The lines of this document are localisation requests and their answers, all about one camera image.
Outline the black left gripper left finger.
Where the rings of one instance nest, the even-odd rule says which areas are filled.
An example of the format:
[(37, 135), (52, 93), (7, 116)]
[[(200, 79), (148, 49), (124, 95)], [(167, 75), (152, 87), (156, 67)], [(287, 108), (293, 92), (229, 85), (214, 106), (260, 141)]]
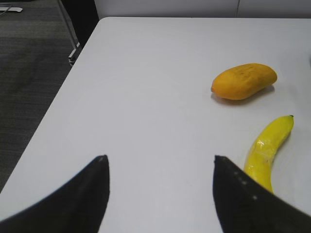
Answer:
[(110, 194), (109, 160), (97, 156), (56, 191), (0, 222), (2, 233), (97, 233)]

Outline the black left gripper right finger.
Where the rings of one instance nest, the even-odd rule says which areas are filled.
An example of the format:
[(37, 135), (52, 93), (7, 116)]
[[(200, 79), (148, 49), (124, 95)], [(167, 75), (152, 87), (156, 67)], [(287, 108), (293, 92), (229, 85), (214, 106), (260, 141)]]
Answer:
[(224, 233), (309, 233), (311, 217), (255, 182), (229, 158), (216, 155), (213, 198)]

